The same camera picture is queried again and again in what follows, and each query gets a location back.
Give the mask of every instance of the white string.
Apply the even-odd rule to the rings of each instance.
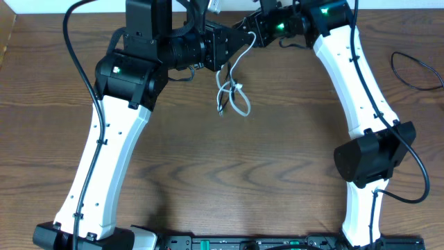
[[[254,45],[255,42],[256,42],[256,34],[255,34],[254,32],[252,32],[252,31],[248,32],[248,34],[252,34],[252,35],[254,35],[255,38],[253,39],[253,42],[251,43],[251,45],[249,46],[249,48],[246,49],[246,50],[245,50],[245,51],[244,51],[244,52],[243,52],[243,53],[237,58],[237,60],[236,60],[236,62],[234,63],[233,67],[231,68],[231,70],[230,70],[230,80],[227,81],[226,83],[224,83],[224,84],[221,86],[221,83],[220,83],[220,81],[219,81],[219,75],[220,75],[220,73],[221,73],[221,71],[222,71],[222,69],[223,69],[223,66],[225,66],[225,65],[223,65],[222,68],[221,68],[221,70],[219,70],[219,71],[216,73],[216,83],[217,83],[217,87],[219,88],[219,91],[217,92],[217,97],[216,97],[216,101],[217,101],[217,112],[219,112],[220,116],[223,115],[223,110],[222,110],[221,104],[220,104],[220,102],[219,102],[219,97],[220,97],[220,95],[221,95],[222,92],[227,92],[227,93],[228,93],[228,96],[229,96],[229,99],[230,99],[231,106],[233,107],[233,109],[234,109],[236,112],[238,112],[240,115],[242,115],[242,116],[244,116],[244,117],[246,117],[246,116],[248,116],[248,115],[250,114],[250,111],[251,111],[251,105],[250,105],[250,101],[248,100],[248,97],[247,97],[246,94],[242,91],[242,86],[243,86],[243,85],[240,84],[240,83],[236,83],[236,82],[234,82],[234,79],[233,79],[233,70],[234,70],[235,67],[237,66],[237,63],[241,60],[242,56],[244,56],[248,51],[250,51],[250,49],[253,47],[253,45]],[[230,81],[233,81],[233,83],[234,83],[234,88],[232,88],[232,87],[229,85],[229,84],[230,84]],[[233,96],[233,94],[234,94],[235,92],[239,92],[239,94],[242,96],[242,98],[244,98],[245,104],[247,105],[247,112],[244,112],[244,111],[240,110],[240,109],[236,106],[236,104],[234,104],[234,100],[233,100],[232,96]]]

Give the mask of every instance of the wooden table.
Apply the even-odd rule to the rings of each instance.
[[[233,24],[245,13],[210,19]],[[0,249],[33,249],[35,225],[53,220],[71,187],[87,139],[91,100],[69,57],[63,15],[19,15],[0,71]],[[184,15],[175,15],[179,24]],[[91,81],[124,14],[74,15],[71,39]],[[358,23],[368,62],[392,109],[413,121],[414,148],[432,190],[418,205],[384,198],[381,231],[421,235],[442,249],[444,91],[401,84],[390,55],[403,51],[444,73],[442,10],[363,10]],[[416,85],[438,85],[429,72],[399,61]],[[185,76],[189,72],[172,72]],[[345,182],[333,150],[347,142],[341,104],[313,51],[274,42],[243,58],[235,72],[253,109],[243,118],[216,111],[214,73],[169,83],[135,147],[123,184],[120,226],[196,235],[305,235],[338,232]],[[411,156],[388,190],[415,198],[424,187]]]

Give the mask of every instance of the white rope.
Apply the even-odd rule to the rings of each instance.
[[[220,116],[222,116],[222,114],[223,114],[223,110],[222,110],[222,106],[221,106],[221,104],[220,104],[220,102],[219,102],[219,97],[220,97],[220,95],[221,95],[221,93],[222,92],[227,92],[228,93],[228,98],[230,99],[230,103],[231,103],[231,106],[233,107],[233,109],[236,111],[236,112],[238,112],[240,115],[242,115],[242,116],[244,116],[244,117],[246,117],[246,116],[248,116],[249,114],[250,114],[250,111],[251,111],[251,105],[250,105],[250,101],[248,100],[248,97],[246,96],[246,94],[242,91],[242,84],[240,84],[240,83],[236,83],[236,82],[234,82],[234,79],[233,79],[233,70],[235,69],[235,67],[237,66],[237,63],[241,60],[241,58],[242,58],[242,56],[244,56],[248,51],[250,51],[250,49],[253,47],[253,45],[255,44],[255,42],[256,42],[256,34],[254,33],[254,32],[252,32],[252,31],[250,31],[250,32],[248,32],[248,34],[253,34],[254,36],[255,36],[255,38],[253,39],[253,42],[251,43],[251,45],[249,46],[249,48],[248,49],[246,49],[238,58],[237,58],[237,60],[236,60],[236,62],[234,63],[234,65],[233,65],[233,67],[231,68],[231,70],[230,70],[230,80],[229,81],[227,81],[226,83],[224,83],[222,86],[221,86],[221,83],[220,83],[220,81],[219,81],[219,75],[220,75],[220,73],[221,73],[221,71],[222,71],[222,69],[223,69],[223,66],[225,66],[225,65],[223,65],[222,66],[222,68],[221,68],[221,70],[219,70],[217,73],[216,73],[216,83],[217,83],[217,87],[219,88],[219,91],[217,92],[217,97],[216,97],[216,101],[217,101],[217,112],[219,112],[219,114],[220,114]],[[230,86],[230,81],[233,81],[233,83],[234,83],[234,87],[231,87]],[[245,101],[245,103],[246,103],[246,105],[247,105],[247,112],[244,112],[244,111],[242,111],[242,110],[240,110],[237,106],[236,106],[236,104],[234,104],[234,100],[233,100],[233,98],[232,98],[232,96],[233,96],[233,94],[235,93],[235,92],[239,92],[239,94],[242,96],[242,98],[244,98],[244,101]]]

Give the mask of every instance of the white wall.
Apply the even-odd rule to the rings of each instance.
[[[78,0],[5,0],[5,2],[17,14],[29,13],[64,13],[73,3]],[[259,2],[252,0],[222,0],[222,11],[224,10],[256,10]],[[348,0],[350,7],[354,6],[354,0]],[[291,3],[290,0],[282,1],[284,5]],[[391,8],[444,8],[444,0],[361,0],[360,8],[363,9],[391,9]],[[185,9],[173,1],[174,11]],[[125,0],[101,0],[80,7],[78,13],[108,13],[125,11]]]

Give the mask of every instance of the tabletop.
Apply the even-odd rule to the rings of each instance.
[[[245,12],[209,15],[223,24]],[[34,249],[35,226],[51,221],[65,200],[87,139],[91,99],[62,36],[63,15],[18,15],[0,71],[0,249]],[[178,25],[185,16],[173,16]],[[123,13],[75,14],[69,30],[91,82]],[[420,235],[442,249],[444,232],[444,91],[419,92],[390,68],[402,51],[444,74],[444,10],[362,10],[358,21],[368,63],[392,109],[417,130],[413,144],[432,190],[418,205],[384,197],[381,232]],[[398,60],[420,86],[438,79]],[[189,72],[171,71],[172,76]],[[333,150],[349,141],[332,82],[311,50],[253,49],[234,77],[252,103],[248,117],[216,111],[214,72],[170,82],[142,132],[123,183],[118,225],[195,235],[337,233],[346,185]],[[407,155],[388,190],[416,198],[424,188]]]

